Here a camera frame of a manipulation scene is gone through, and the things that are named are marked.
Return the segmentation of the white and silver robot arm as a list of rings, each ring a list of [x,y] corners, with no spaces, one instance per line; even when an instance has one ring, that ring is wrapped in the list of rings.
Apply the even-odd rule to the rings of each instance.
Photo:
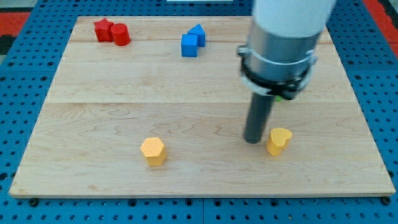
[[[336,0],[255,0],[242,81],[257,95],[295,98],[309,83],[316,44]]]

